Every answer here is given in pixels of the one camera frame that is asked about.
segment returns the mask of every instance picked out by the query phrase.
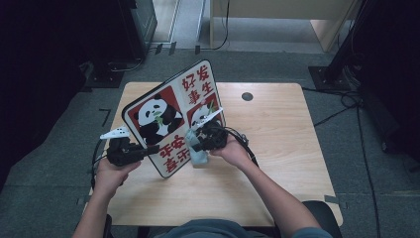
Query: cable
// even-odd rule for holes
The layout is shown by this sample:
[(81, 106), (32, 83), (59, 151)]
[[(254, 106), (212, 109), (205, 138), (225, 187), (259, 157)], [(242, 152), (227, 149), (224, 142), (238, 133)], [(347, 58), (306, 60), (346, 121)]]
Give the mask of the cable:
[(142, 64), (143, 61), (141, 59), (138, 59), (138, 60), (139, 60), (139, 62), (135, 66), (132, 66), (132, 67), (129, 67), (129, 68), (123, 68), (123, 69), (112, 69), (111, 68), (110, 70), (114, 71), (114, 72), (132, 71), (132, 70), (138, 68), (140, 66), (140, 64)]
[(355, 79), (355, 74), (353, 73), (353, 70), (359, 71), (361, 69), (360, 63), (362, 63), (363, 60), (365, 59), (365, 55), (362, 54), (362, 53), (356, 53), (354, 39), (355, 39), (356, 32), (360, 28), (360, 17), (363, 14), (363, 12), (366, 11), (367, 2), (368, 2), (368, 0), (364, 0), (362, 2), (362, 5), (360, 6), (359, 11), (357, 13), (356, 19), (352, 20), (351, 23), (350, 23), (347, 38), (350, 39), (350, 50), (351, 50), (351, 52), (350, 52), (350, 55), (347, 56), (344, 59), (344, 63), (343, 63), (344, 68), (346, 69), (346, 70), (344, 70), (343, 74), (349, 80), (349, 82), (351, 84), (353, 84), (355, 87), (359, 87), (360, 84)]
[(96, 161), (94, 162), (93, 165), (96, 165), (96, 163), (98, 163), (100, 160), (104, 159), (107, 155), (103, 155), (101, 157), (98, 157), (98, 159), (96, 159)]
[(378, 214), (378, 211), (377, 211), (377, 204), (376, 204), (376, 194), (375, 194), (375, 191), (374, 191), (373, 182), (371, 181), (370, 169), (368, 167), (367, 152), (366, 152), (366, 149), (365, 149), (364, 132), (362, 130), (361, 115), (360, 115), (359, 109), (360, 109), (360, 107), (358, 106), (357, 107), (357, 114), (358, 114), (359, 134), (361, 135), (362, 152), (363, 152), (363, 155), (364, 155), (365, 168), (367, 170), (367, 178), (368, 178), (368, 183), (369, 183), (369, 186), (370, 186), (371, 197), (372, 197), (372, 200), (373, 200), (374, 218), (376, 220), (376, 235), (377, 235), (377, 238), (380, 238), (380, 225), (379, 225), (379, 214)]
[(205, 131), (211, 130), (211, 129), (217, 129), (224, 132), (227, 132), (231, 134), (238, 142), (241, 144), (241, 146), (247, 151), (248, 155), (250, 156), (251, 161), (259, 167), (259, 163), (257, 162), (256, 155), (251, 151), (250, 147), (248, 146), (248, 139), (244, 134), (240, 134), (237, 130), (230, 128), (230, 127), (207, 127), (202, 130), (202, 132), (205, 134)]
[(97, 162), (96, 154), (98, 153), (98, 149), (101, 143), (102, 143), (102, 140), (99, 139), (98, 143), (96, 143), (95, 151), (92, 157), (92, 165), (91, 165), (91, 170), (90, 170), (90, 173), (91, 173), (90, 185), (92, 186), (92, 189), (95, 188), (95, 164)]
[(362, 85), (361, 82), (356, 79), (355, 73), (352, 72), (351, 69), (349, 69), (348, 65), (345, 65), (343, 67), (343, 76), (349, 83), (351, 83), (356, 88), (359, 88)]
[(212, 51), (217, 51), (219, 49), (221, 49), (223, 46), (225, 46), (226, 41), (228, 40), (228, 36), (229, 36), (229, 9), (230, 9), (230, 4), (231, 4), (231, 0), (228, 0), (228, 6), (226, 8), (226, 35), (225, 35), (225, 40), (223, 41), (222, 45), (220, 45), (218, 48), (207, 48), (207, 49), (201, 49), (202, 51), (206, 51), (206, 50), (212, 50)]
[[(369, 169), (369, 166), (368, 166), (368, 157), (367, 157), (367, 152), (366, 152), (366, 148), (365, 148), (365, 138), (364, 138), (364, 132), (363, 132), (363, 128), (362, 128), (361, 115), (360, 115), (360, 109), (363, 107), (363, 101), (361, 99), (357, 100), (355, 98), (355, 96), (360, 97), (359, 94), (356, 91), (348, 91), (348, 92), (331, 91), (331, 92), (328, 92), (328, 91), (311, 89), (311, 88), (304, 88), (304, 87), (302, 87), (302, 89), (307, 90), (307, 91), (319, 92), (319, 93), (341, 95), (341, 103), (343, 104), (343, 106), (346, 107), (345, 109), (343, 109), (343, 110), (341, 110), (337, 113), (334, 113), (333, 115), (327, 117), (326, 119), (322, 120), (321, 122), (315, 123), (314, 127), (327, 122), (331, 118), (339, 115), (340, 113), (342, 113), (344, 111), (347, 111), (351, 108), (356, 108), (357, 117), (358, 117), (359, 134), (360, 134), (360, 138), (361, 138), (362, 153), (363, 153), (363, 157), (364, 157), (365, 168), (367, 170), (367, 179), (368, 179), (368, 183), (369, 183), (369, 187), (370, 187), (370, 191), (371, 191), (371, 196), (372, 196), (372, 201), (373, 201), (374, 218), (375, 218), (375, 222), (376, 222), (376, 235), (377, 235), (377, 238), (380, 238), (380, 224), (379, 224), (379, 213), (378, 213), (378, 210), (377, 210), (377, 203), (376, 203), (376, 194), (375, 194), (375, 191), (374, 191), (374, 186), (373, 186), (373, 182), (372, 182), (372, 179), (371, 179), (370, 169)], [(354, 103), (351, 104), (351, 105), (347, 104), (344, 100), (344, 98), (347, 98), (347, 97), (351, 98)]]

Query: black wire on floor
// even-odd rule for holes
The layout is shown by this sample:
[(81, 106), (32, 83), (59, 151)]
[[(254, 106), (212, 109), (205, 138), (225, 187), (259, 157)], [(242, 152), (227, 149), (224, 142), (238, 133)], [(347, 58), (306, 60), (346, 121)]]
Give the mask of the black wire on floor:
[[(302, 90), (324, 93), (324, 94), (330, 94), (330, 95), (339, 95), (339, 96), (341, 96), (341, 103), (345, 107), (344, 109), (332, 114), (331, 116), (328, 116), (327, 118), (321, 120), (320, 122), (314, 123), (314, 127), (317, 127), (319, 125), (322, 125), (322, 124), (326, 123), (330, 119), (338, 116), (339, 114), (341, 114), (341, 113), (343, 113), (343, 112), (345, 112), (349, 109), (356, 108), (357, 117), (358, 117), (359, 134), (360, 134), (360, 138), (361, 138), (362, 153), (363, 153), (363, 157), (364, 157), (365, 168), (367, 170), (367, 179), (368, 179), (368, 183), (369, 183), (369, 187), (370, 187), (370, 191), (371, 191), (372, 202), (373, 202), (374, 218), (375, 218), (375, 222), (376, 222), (376, 236), (377, 236), (377, 238), (380, 238), (379, 213), (378, 213), (378, 210), (377, 210), (376, 194), (375, 194), (375, 191), (374, 191), (373, 182), (371, 180), (370, 169), (369, 169), (369, 166), (368, 166), (368, 157), (367, 157), (367, 152), (366, 152), (366, 148), (365, 148), (365, 138), (364, 138), (364, 132), (363, 132), (363, 128), (362, 128), (362, 120), (361, 120), (361, 115), (360, 115), (360, 109), (363, 108), (363, 101), (361, 100), (359, 93), (357, 91), (341, 92), (341, 91), (331, 91), (331, 90), (317, 90), (317, 89), (306, 88), (306, 87), (302, 87)], [(345, 98), (350, 98), (353, 101), (353, 104), (350, 104), (350, 105), (347, 104)]]

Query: panda illustration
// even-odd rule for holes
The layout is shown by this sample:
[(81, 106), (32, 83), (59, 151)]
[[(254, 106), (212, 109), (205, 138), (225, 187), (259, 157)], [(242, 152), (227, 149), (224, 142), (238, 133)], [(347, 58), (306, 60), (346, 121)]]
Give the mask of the panda illustration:
[(147, 145), (160, 142), (167, 134), (175, 131), (182, 122), (182, 114), (161, 99), (160, 94), (147, 101), (134, 117), (139, 122), (139, 133)]
[(191, 117), (191, 127), (194, 127), (197, 123), (201, 122), (201, 120), (204, 119), (204, 117), (208, 116), (209, 114), (215, 112), (215, 108), (213, 107), (213, 101), (210, 103), (207, 103), (205, 105), (202, 105), (200, 108), (198, 108)]

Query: person's right hand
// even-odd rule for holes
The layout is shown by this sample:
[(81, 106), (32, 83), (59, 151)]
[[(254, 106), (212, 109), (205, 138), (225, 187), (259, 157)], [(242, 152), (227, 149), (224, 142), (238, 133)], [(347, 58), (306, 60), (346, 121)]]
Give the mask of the person's right hand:
[(228, 136), (227, 143), (224, 148), (210, 151), (210, 155), (222, 157), (226, 162), (239, 168), (240, 170), (249, 162), (252, 164), (247, 151), (232, 135)]

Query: person's left hand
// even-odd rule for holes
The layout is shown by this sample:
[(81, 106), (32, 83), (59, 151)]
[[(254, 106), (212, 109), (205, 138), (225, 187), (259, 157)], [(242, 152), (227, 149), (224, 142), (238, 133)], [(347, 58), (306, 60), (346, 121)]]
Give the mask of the person's left hand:
[(141, 162), (138, 161), (123, 167), (117, 167), (112, 165), (107, 158), (102, 159), (96, 173), (93, 193), (111, 199), (117, 188), (127, 179), (129, 172), (135, 170), (140, 164)]

